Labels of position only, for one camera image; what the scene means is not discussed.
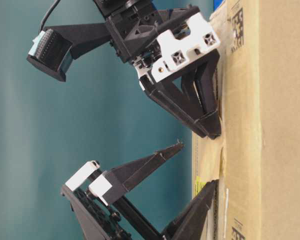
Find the black mount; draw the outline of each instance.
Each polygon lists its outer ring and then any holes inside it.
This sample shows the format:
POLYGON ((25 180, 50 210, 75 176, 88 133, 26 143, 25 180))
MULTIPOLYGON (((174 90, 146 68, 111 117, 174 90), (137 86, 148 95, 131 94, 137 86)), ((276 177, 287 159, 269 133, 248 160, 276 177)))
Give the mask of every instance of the black mount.
MULTIPOLYGON (((152 0, 93 1, 105 23, 45 27, 44 36, 27 60, 40 71, 65 82, 72 60, 110 42, 123 63, 148 69, 162 57, 157 37, 171 30, 177 39, 183 38, 185 21, 200 12, 191 5, 157 10, 152 0)), ((149 77, 143 75, 139 80, 153 101, 199 136, 214 139, 221 134, 212 80, 218 60, 219 54, 214 50, 158 83, 150 72, 149 77), (182 92, 173 84, 179 77, 182 92)))
MULTIPOLYGON (((111 182, 114 190, 119 186, 128 186, 126 189, 128 192, 182 148, 183 144, 178 143, 151 156, 113 168, 106 172, 107 174, 98 169, 88 179, 93 182, 103 175, 111 182)), ((75 191, 71 191, 66 185, 63 185, 61 194, 70 201, 85 240, 132 240, 131 234, 119 225, 121 215, 145 240, 199 240, 216 184, 217 181, 207 183, 182 213, 170 222, 161 233, 124 196, 126 192, 121 192, 120 196, 113 198, 113 203, 107 206, 89 190, 83 191, 81 188, 77 188, 75 191)))

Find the cardboard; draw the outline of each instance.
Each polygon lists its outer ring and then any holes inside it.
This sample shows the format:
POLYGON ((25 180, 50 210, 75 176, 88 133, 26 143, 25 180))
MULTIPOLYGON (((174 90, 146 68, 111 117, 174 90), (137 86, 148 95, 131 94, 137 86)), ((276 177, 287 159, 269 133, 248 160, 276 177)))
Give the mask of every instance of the cardboard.
POLYGON ((300 0, 228 0, 211 22, 226 29, 222 150, 193 142, 194 186, 219 166, 216 239, 300 239, 300 0))

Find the yellow label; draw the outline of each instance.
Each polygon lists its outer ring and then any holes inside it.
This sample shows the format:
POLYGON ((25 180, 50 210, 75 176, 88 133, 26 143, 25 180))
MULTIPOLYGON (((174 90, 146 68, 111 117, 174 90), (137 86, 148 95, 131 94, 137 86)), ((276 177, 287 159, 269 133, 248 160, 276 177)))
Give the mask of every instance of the yellow label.
POLYGON ((195 184, 194 184, 194 196, 196 196, 198 193, 200 193, 201 189, 203 189, 205 185, 206 185, 206 182, 203 182, 201 180, 201 177, 196 176, 195 184))

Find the black cable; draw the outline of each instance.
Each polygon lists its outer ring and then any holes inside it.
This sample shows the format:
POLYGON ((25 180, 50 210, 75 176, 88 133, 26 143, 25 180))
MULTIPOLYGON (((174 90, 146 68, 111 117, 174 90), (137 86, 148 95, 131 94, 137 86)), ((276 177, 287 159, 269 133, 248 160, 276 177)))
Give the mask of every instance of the black cable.
POLYGON ((44 15, 41 24, 40 24, 40 28, 39 28, 39 34, 41 33, 41 31, 44 29, 44 26, 46 24, 47 19, 49 18, 50 14, 53 12, 53 10, 56 8, 56 6, 60 3, 61 0, 55 0, 54 3, 51 5, 51 7, 49 8, 49 10, 46 12, 46 14, 44 15))

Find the teal wall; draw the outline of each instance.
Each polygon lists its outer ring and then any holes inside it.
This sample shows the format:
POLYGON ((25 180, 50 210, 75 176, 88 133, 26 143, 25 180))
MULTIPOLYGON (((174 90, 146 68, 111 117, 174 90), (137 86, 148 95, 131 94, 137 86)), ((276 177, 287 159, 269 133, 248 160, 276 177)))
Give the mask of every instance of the teal wall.
MULTIPOLYGON (((127 195, 162 230, 191 199, 191 132, 146 97, 108 44, 75 61, 66 83, 26 62, 52 2, 0 1, 0 240, 82 239, 62 184, 86 161, 109 169, 180 139, 185 149, 127 195)), ((154 0, 159 9, 187 2, 154 0)), ((205 16, 213 9, 191 3, 205 16)), ((64 0, 47 24, 102 20, 91 0, 64 0)))

